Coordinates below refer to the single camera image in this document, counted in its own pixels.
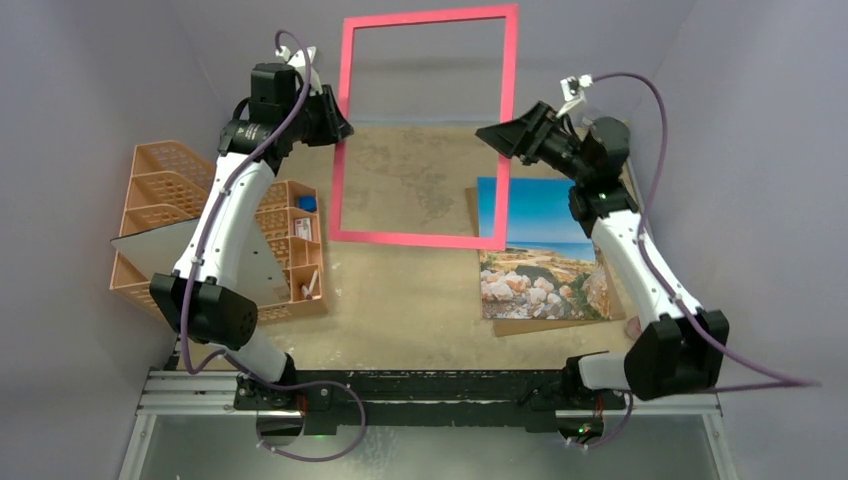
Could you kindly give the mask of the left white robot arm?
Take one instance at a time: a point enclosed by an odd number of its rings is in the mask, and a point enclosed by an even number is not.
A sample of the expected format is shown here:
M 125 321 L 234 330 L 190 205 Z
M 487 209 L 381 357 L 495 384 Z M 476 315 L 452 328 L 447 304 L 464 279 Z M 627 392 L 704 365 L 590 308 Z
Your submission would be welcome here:
M 214 346 L 259 385 L 272 408 L 297 399 L 293 358 L 258 328 L 258 306 L 237 292 L 241 250 L 262 198 L 293 146 L 335 145 L 353 133 L 331 87 L 314 68 L 259 63 L 250 92 L 234 108 L 218 144 L 212 189 L 184 252 L 168 273 L 155 273 L 149 293 L 183 347 Z

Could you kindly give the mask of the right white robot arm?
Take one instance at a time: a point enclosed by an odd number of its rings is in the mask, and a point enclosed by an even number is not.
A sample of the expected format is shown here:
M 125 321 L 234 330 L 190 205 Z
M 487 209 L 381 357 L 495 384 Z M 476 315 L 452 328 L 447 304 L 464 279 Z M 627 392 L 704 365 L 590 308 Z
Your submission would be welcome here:
M 620 179 L 630 154 L 628 126 L 600 117 L 578 136 L 553 107 L 539 102 L 515 119 L 477 129 L 475 135 L 506 158 L 524 165 L 543 162 L 573 181 L 573 219 L 617 271 L 637 308 L 641 333 L 626 353 L 567 360 L 561 381 L 564 399 L 584 407 L 606 390 L 652 400 L 713 388 L 729 322 L 678 284 L 645 231 L 640 206 Z

